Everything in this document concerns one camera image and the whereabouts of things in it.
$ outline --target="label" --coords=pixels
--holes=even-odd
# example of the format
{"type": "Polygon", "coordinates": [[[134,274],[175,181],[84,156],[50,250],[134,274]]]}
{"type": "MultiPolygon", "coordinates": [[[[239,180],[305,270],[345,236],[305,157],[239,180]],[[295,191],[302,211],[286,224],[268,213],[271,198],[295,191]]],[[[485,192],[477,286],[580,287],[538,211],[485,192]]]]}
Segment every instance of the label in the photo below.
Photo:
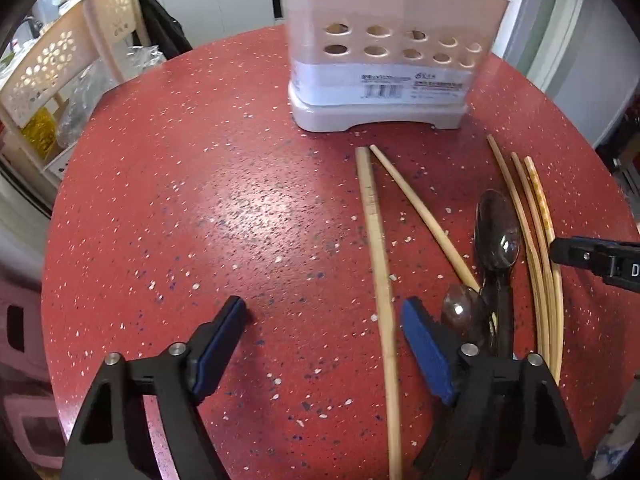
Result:
{"type": "Polygon", "coordinates": [[[400,64],[305,64],[293,61],[292,82],[313,106],[462,104],[473,72],[400,64]]]}

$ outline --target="chopstick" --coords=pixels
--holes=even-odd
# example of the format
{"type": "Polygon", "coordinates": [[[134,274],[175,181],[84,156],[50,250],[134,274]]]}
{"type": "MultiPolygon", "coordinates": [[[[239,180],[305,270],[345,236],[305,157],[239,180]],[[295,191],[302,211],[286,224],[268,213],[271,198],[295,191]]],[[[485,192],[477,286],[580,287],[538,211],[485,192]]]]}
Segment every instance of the chopstick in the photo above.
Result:
{"type": "MultiPolygon", "coordinates": [[[[542,216],[542,223],[545,227],[546,243],[551,244],[556,239],[556,233],[554,231],[554,225],[551,220],[551,212],[546,202],[545,191],[540,182],[540,177],[536,171],[536,166],[533,163],[533,159],[530,156],[525,157],[524,165],[527,168],[531,183],[533,185],[533,192],[536,195],[538,202],[538,208],[540,210],[540,216],[542,216]]],[[[552,374],[556,383],[560,383],[560,372],[562,371],[562,352],[564,351],[564,299],[562,297],[562,275],[560,273],[560,266],[555,263],[551,263],[551,271],[554,279],[554,299],[555,299],[555,314],[556,314],[556,333],[555,336],[555,361],[552,366],[552,374]]]]}
{"type": "Polygon", "coordinates": [[[529,266],[529,279],[531,280],[531,289],[533,292],[533,303],[535,307],[536,313],[536,333],[538,336],[538,352],[542,355],[543,359],[549,364],[550,360],[550,349],[549,349],[549,322],[547,318],[547,310],[546,310],[546,295],[544,289],[544,283],[542,279],[542,271],[540,269],[540,258],[538,257],[538,252],[536,251],[536,247],[533,243],[533,238],[531,237],[531,230],[529,228],[529,222],[527,221],[527,216],[524,213],[524,208],[522,207],[522,202],[520,201],[520,197],[518,196],[518,191],[516,190],[516,186],[513,182],[513,178],[511,177],[511,173],[509,172],[509,168],[507,168],[507,164],[504,161],[502,153],[500,152],[500,148],[495,142],[493,136],[488,135],[487,140],[489,141],[489,145],[491,146],[492,152],[494,152],[494,157],[498,166],[500,167],[500,172],[502,173],[502,177],[509,189],[509,194],[511,195],[511,201],[513,202],[513,206],[516,209],[516,214],[518,215],[518,220],[520,221],[520,228],[522,229],[522,235],[524,236],[524,243],[527,251],[527,265],[529,266]]]}
{"type": "Polygon", "coordinates": [[[533,191],[531,189],[532,185],[527,178],[527,173],[522,167],[522,163],[518,158],[518,155],[514,152],[511,152],[511,160],[513,160],[513,164],[516,167],[516,171],[518,172],[518,176],[520,177],[520,183],[522,184],[522,189],[524,189],[524,194],[527,197],[527,202],[529,203],[529,210],[531,211],[531,218],[533,219],[533,225],[536,229],[536,238],[538,240],[538,248],[540,249],[540,260],[542,261],[542,274],[545,281],[545,291],[546,291],[546,312],[547,319],[549,323],[549,351],[550,351],[550,361],[549,361],[549,369],[551,370],[552,375],[555,367],[555,359],[556,359],[556,317],[554,315],[554,308],[556,304],[556,295],[554,291],[554,279],[551,274],[551,266],[549,264],[549,252],[546,244],[545,232],[542,229],[542,220],[540,219],[540,212],[538,211],[538,204],[536,203],[536,199],[533,195],[533,191]]]}
{"type": "Polygon", "coordinates": [[[378,330],[382,345],[382,363],[385,376],[386,433],[389,446],[389,479],[402,478],[402,452],[400,441],[400,394],[398,366],[396,364],[395,316],[391,305],[389,268],[386,260],[385,239],[380,206],[373,180],[373,168],[366,147],[356,148],[356,165],[360,182],[360,196],[367,224],[371,267],[373,268],[378,330]]]}
{"type": "Polygon", "coordinates": [[[445,253],[445,256],[450,261],[453,269],[456,271],[456,274],[460,278],[460,281],[464,283],[469,288],[472,288],[476,292],[480,290],[480,285],[476,282],[476,278],[473,276],[469,268],[466,266],[465,261],[460,256],[460,253],[456,250],[454,245],[449,240],[449,237],[444,233],[442,227],[438,224],[438,221],[433,217],[431,212],[427,209],[427,206],[424,205],[420,197],[416,194],[416,192],[409,186],[407,181],[402,178],[402,175],[396,170],[394,165],[386,158],[385,154],[382,153],[375,144],[370,146],[371,151],[376,155],[378,160],[382,163],[385,169],[391,175],[391,178],[396,181],[396,184],[400,187],[404,195],[408,198],[409,202],[414,206],[420,218],[424,224],[429,228],[431,234],[436,239],[438,245],[445,253]]]}

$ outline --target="container base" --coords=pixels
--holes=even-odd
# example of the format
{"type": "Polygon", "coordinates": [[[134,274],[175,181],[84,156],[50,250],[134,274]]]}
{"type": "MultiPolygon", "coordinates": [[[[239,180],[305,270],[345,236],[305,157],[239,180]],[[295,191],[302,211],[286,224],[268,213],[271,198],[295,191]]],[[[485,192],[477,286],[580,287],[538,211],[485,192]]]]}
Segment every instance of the container base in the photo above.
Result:
{"type": "Polygon", "coordinates": [[[433,124],[439,130],[455,130],[468,105],[339,105],[313,106],[302,102],[289,81],[289,101],[296,124],[308,132],[344,132],[352,126],[389,121],[433,124]]]}

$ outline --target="red table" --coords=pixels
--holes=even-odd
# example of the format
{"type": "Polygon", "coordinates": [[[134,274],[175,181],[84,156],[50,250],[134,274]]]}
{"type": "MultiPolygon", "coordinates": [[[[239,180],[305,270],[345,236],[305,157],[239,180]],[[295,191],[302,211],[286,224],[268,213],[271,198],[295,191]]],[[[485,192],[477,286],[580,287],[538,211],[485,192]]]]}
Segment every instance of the red table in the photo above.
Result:
{"type": "MultiPolygon", "coordinates": [[[[389,123],[305,133],[290,116],[288,78],[276,27],[198,48],[101,101],[56,201],[42,292],[67,434],[108,351],[155,355],[239,294],[255,322],[200,407],[231,477],[383,478],[383,371],[356,146],[375,143],[390,157],[461,254],[472,256],[482,191],[506,192],[488,133],[505,153],[534,158],[558,235],[638,240],[594,151],[497,57],[459,131],[389,123]]],[[[375,176],[396,305],[417,294],[439,316],[456,275],[379,165],[375,176]]],[[[640,365],[640,309],[637,297],[586,272],[564,269],[563,282],[561,388],[587,454],[640,365]]],[[[534,341],[524,261],[513,283],[523,355],[534,341]]],[[[398,349],[409,469],[430,430],[430,395],[400,332],[398,349]]]]}

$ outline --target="metal screw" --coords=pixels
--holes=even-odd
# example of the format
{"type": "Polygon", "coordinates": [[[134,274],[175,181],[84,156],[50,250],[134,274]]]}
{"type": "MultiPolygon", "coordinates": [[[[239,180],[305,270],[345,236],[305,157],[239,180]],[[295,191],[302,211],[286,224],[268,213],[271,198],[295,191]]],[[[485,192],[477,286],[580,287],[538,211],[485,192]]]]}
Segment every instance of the metal screw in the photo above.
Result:
{"type": "Polygon", "coordinates": [[[476,345],[474,345],[473,343],[464,343],[460,349],[462,350],[462,353],[466,356],[469,357],[473,357],[476,356],[480,353],[478,347],[476,345]]]}
{"type": "Polygon", "coordinates": [[[531,363],[534,366],[542,366],[544,364],[544,360],[542,359],[542,356],[540,354],[535,354],[533,352],[527,356],[527,361],[529,361],[529,363],[531,363]]]}
{"type": "Polygon", "coordinates": [[[120,354],[117,352],[111,352],[110,354],[105,355],[104,363],[107,365],[114,365],[120,360],[120,354]]]}
{"type": "Polygon", "coordinates": [[[184,343],[174,343],[171,346],[169,346],[169,354],[171,355],[182,355],[184,354],[184,351],[187,349],[187,345],[185,345],[184,343]]]}

